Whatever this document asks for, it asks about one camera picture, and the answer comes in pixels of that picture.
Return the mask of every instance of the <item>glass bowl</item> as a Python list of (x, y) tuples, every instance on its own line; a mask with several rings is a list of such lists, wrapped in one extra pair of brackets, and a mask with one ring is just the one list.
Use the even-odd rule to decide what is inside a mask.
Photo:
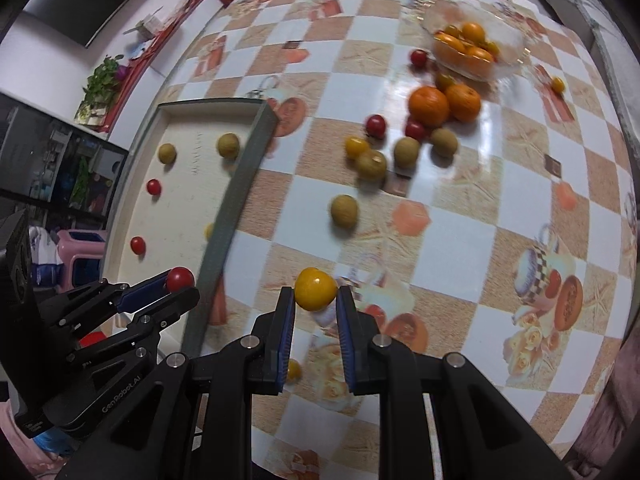
[[(468, 56), (434, 38), (434, 34), (447, 25), (460, 28), (464, 22), (482, 25), (486, 40), (493, 41), (500, 49), (497, 61)], [(527, 38), (520, 30), (489, 11), (464, 2), (436, 0), (424, 9), (422, 27), (427, 31), (427, 48), (436, 61), (476, 81), (488, 82), (513, 75), (529, 55)]]

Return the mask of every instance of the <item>table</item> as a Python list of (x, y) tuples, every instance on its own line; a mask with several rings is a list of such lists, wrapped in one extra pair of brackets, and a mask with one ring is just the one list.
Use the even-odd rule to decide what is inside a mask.
[[(427, 145), (412, 178), (358, 188), (345, 137), (380, 113), (390, 155), (408, 94), (433, 81), (407, 61), (424, 46), (420, 1), (237, 0), (174, 71), (162, 101), (259, 96), (281, 117), (225, 267), (228, 323), (208, 329), (204, 353), (247, 333), (315, 266), (414, 351), (467, 355), (563, 456), (630, 307), (636, 201), (620, 126), (572, 31), (505, 0), (461, 0), (526, 32), (530, 63), (474, 84), (478, 120), (448, 124), (461, 144), (453, 164)], [(541, 74), (567, 82), (564, 101)], [(331, 227), (338, 194), (360, 204), (352, 235)], [(331, 317), (298, 309), (303, 378), (254, 398), (254, 462), (283, 478), (377, 477), (377, 400), (348, 393)]]

